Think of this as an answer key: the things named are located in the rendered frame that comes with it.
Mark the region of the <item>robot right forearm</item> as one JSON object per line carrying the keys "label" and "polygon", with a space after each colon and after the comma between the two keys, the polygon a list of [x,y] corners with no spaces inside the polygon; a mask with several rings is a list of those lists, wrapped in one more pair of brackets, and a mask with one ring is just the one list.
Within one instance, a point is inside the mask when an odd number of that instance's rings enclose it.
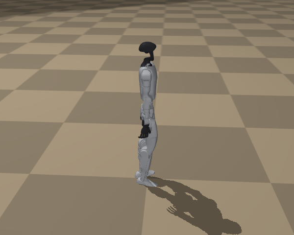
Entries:
{"label": "robot right forearm", "polygon": [[142,109],[143,109],[142,120],[144,120],[144,125],[149,124],[150,108],[151,108],[150,103],[151,103],[151,99],[149,97],[145,97],[142,104]]}

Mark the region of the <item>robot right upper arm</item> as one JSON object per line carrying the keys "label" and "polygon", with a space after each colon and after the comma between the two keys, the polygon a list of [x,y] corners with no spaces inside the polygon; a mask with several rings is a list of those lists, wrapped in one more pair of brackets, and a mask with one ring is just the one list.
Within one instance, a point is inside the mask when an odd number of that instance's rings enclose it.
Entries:
{"label": "robot right upper arm", "polygon": [[143,70],[141,74],[143,101],[145,97],[149,97],[151,99],[151,102],[153,101],[153,97],[149,95],[151,79],[152,75],[150,73],[150,70]]}

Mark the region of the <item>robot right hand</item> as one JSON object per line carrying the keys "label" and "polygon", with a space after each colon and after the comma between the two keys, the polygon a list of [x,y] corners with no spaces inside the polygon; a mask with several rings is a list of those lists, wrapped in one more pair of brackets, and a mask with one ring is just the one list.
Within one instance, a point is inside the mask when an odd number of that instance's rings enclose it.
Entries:
{"label": "robot right hand", "polygon": [[141,134],[138,138],[147,138],[148,137],[148,133],[151,133],[150,129],[149,129],[149,124],[144,125],[144,120],[142,120],[142,126],[143,128],[141,129]]}

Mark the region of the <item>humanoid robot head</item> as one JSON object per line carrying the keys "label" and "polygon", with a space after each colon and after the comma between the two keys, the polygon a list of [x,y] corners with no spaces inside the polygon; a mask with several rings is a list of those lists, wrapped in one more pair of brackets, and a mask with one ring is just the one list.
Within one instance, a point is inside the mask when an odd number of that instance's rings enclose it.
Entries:
{"label": "humanoid robot head", "polygon": [[[150,61],[154,60],[153,51],[155,49],[156,49],[156,45],[154,43],[152,43],[152,42],[143,42],[143,43],[140,44],[139,51],[150,54],[150,57],[144,58],[144,61],[142,62],[140,67],[145,67],[147,64],[150,63]],[[150,63],[149,66],[152,66],[152,64]]]}

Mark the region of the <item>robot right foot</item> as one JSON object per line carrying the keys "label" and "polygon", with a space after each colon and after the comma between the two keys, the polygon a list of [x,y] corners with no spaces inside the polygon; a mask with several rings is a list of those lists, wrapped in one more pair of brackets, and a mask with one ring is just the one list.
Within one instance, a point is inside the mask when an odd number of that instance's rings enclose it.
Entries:
{"label": "robot right foot", "polygon": [[[145,178],[144,178],[144,180],[145,180]],[[145,185],[145,186],[150,186],[150,187],[156,187],[156,186],[158,186],[157,183],[152,182],[152,181],[149,180],[149,179],[147,179],[146,181],[142,181],[142,180],[141,180],[141,177],[139,177],[139,178],[137,179],[136,183],[141,184],[141,185]]]}

